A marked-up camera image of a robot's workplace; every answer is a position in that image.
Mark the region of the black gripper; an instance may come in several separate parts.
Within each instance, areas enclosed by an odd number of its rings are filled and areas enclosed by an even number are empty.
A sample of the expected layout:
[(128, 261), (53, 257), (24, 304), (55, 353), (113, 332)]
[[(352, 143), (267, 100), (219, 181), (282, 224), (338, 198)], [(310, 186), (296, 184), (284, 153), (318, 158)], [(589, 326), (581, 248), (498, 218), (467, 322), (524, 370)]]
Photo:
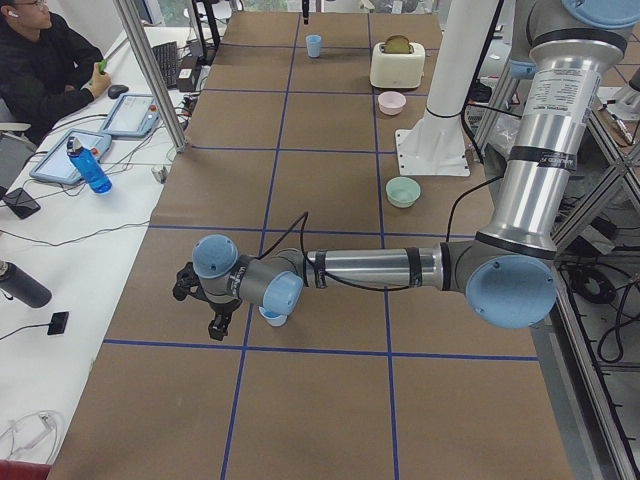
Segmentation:
[(212, 340), (223, 341), (228, 335), (229, 325), (233, 313), (240, 307), (240, 300), (231, 297), (207, 299), (214, 312), (213, 319), (208, 325), (208, 334)]

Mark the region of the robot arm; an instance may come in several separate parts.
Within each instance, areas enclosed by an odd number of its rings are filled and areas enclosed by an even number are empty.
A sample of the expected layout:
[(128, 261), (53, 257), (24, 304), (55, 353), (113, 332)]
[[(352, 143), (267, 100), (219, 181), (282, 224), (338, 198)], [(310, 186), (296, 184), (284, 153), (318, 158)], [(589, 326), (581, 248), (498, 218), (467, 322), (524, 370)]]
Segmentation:
[(304, 287), (337, 282), (368, 290), (430, 286), (465, 296), (483, 320), (524, 328), (556, 300), (551, 271), (555, 217), (606, 71), (624, 56), (639, 20), (635, 1), (521, 1), (511, 65), (532, 80), (490, 222), (470, 241), (425, 249), (306, 251), (269, 259), (239, 253), (233, 241), (197, 242), (173, 294), (207, 302), (211, 338), (226, 336), (233, 312), (258, 306), (273, 325), (293, 312)]

